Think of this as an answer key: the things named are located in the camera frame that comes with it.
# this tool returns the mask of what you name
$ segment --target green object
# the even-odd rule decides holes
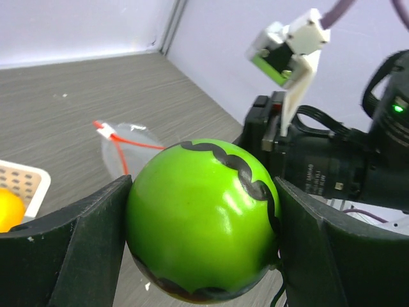
[[[137,176],[127,205],[128,246],[140,270],[174,297],[235,298],[278,260],[268,195],[278,217],[274,183],[245,150],[214,139],[182,142]]]
[[[403,108],[401,106],[393,105],[395,112],[400,113],[403,112]]]
[[[255,57],[253,57],[252,62],[279,86],[283,86],[291,77],[291,72],[289,70],[285,70],[280,74],[278,71],[276,71],[276,69],[271,67],[271,65],[269,65],[261,56],[256,55]]]

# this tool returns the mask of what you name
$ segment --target green light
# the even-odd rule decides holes
[[[403,112],[403,108],[401,106],[394,105],[393,107],[394,107],[395,112],[398,112],[398,113]]]

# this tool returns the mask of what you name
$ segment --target transparent bag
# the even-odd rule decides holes
[[[145,165],[165,148],[143,125],[103,121],[94,125],[103,135],[102,159],[112,179],[131,175],[135,180]]]

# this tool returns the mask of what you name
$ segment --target white backdrop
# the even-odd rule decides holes
[[[160,48],[175,0],[0,0],[0,68]]]
[[[189,0],[168,57],[242,123],[258,95],[279,90],[245,58],[253,39],[273,21],[288,24],[310,8],[325,13],[335,1]],[[356,1],[334,26],[303,104],[314,105],[347,126],[367,130],[370,121],[360,108],[362,92],[378,65],[407,47],[408,33],[390,1]],[[357,206],[387,219],[402,216],[395,210]]]

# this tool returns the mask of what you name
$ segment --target gray table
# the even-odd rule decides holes
[[[52,179],[39,216],[81,199],[111,179],[93,120],[147,126],[165,145],[234,140],[241,126],[159,54],[0,71],[0,159],[46,169]],[[115,307],[192,306],[146,289],[125,250]],[[269,306],[281,284],[270,273],[220,306]]]

